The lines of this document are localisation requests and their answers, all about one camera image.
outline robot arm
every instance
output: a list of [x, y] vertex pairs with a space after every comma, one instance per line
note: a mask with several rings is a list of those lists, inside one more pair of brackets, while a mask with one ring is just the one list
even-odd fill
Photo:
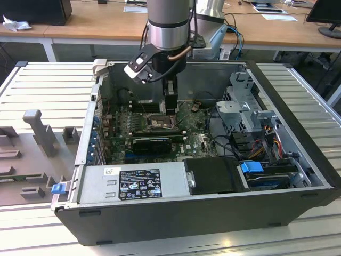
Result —
[[[227, 29], [222, 14], [224, 0], [197, 0], [190, 12], [192, 1], [147, 0], [150, 44], [124, 69], [136, 82], [162, 81], [167, 115], [174, 115], [177, 108], [176, 75], [185, 69], [187, 53], [199, 48], [202, 54], [206, 48], [211, 55], [212, 49], [219, 50]], [[152, 61], [152, 69], [161, 75], [153, 77], [147, 65], [149, 61]]]

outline paper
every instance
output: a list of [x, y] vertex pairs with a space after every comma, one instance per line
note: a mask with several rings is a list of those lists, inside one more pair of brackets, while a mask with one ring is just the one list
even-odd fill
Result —
[[123, 9], [124, 12], [138, 12], [138, 13], [147, 13], [148, 9], [144, 7], [129, 7], [126, 6]]
[[262, 14], [267, 20], [298, 21], [293, 16]]
[[14, 21], [9, 20], [5, 16], [3, 16], [4, 22], [2, 22], [2, 25], [4, 25], [5, 28], [8, 30], [17, 32], [18, 30], [25, 30], [25, 29], [31, 29], [32, 27], [30, 24], [26, 21]]

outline monitor stand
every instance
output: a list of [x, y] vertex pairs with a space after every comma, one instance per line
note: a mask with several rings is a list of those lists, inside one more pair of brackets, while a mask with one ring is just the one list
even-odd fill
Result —
[[325, 36], [336, 38], [336, 39], [341, 39], [341, 31], [335, 29], [336, 24], [331, 25], [330, 28], [319, 28], [319, 32]]

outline regulatory label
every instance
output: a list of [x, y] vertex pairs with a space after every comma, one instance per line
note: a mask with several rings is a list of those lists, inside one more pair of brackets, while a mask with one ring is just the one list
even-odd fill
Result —
[[121, 171], [118, 197], [121, 200], [162, 197], [160, 169]]

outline barcode sticker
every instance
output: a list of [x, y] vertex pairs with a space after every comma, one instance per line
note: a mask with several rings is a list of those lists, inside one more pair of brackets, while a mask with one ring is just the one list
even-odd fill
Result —
[[104, 168], [104, 175], [119, 175], [121, 167]]

